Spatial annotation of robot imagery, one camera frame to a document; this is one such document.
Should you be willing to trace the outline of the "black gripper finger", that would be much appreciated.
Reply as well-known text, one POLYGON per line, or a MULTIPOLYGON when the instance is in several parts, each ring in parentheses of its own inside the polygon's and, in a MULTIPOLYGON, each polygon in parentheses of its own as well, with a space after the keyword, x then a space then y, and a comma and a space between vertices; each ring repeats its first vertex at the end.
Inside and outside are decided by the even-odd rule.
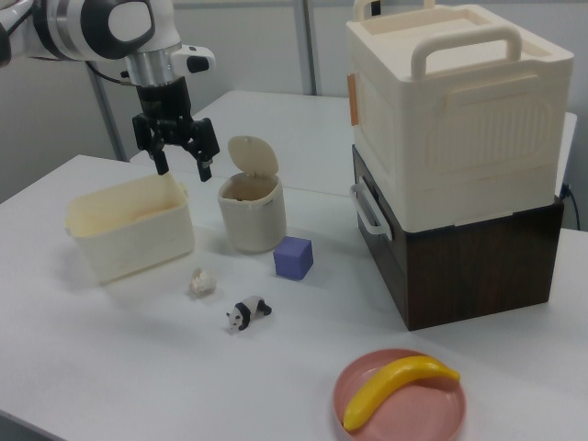
POLYGON ((168 163, 164 154, 164 137, 159 120, 139 114, 132 118, 132 126, 138 148, 148 153, 155 164, 157 174, 165 175, 168 172, 168 163))
POLYGON ((219 143, 209 118, 190 120, 185 124, 183 148, 196 160, 201 182, 211 179, 210 167, 219 153, 219 143))

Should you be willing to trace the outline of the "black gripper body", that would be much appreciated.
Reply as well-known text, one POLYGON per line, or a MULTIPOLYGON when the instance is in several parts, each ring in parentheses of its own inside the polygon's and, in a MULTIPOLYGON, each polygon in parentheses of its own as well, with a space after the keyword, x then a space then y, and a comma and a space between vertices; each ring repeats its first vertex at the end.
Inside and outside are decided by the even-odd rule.
POLYGON ((141 113, 159 120, 164 143, 183 143, 185 124, 191 118, 191 101, 185 78, 164 85, 136 86, 141 113))

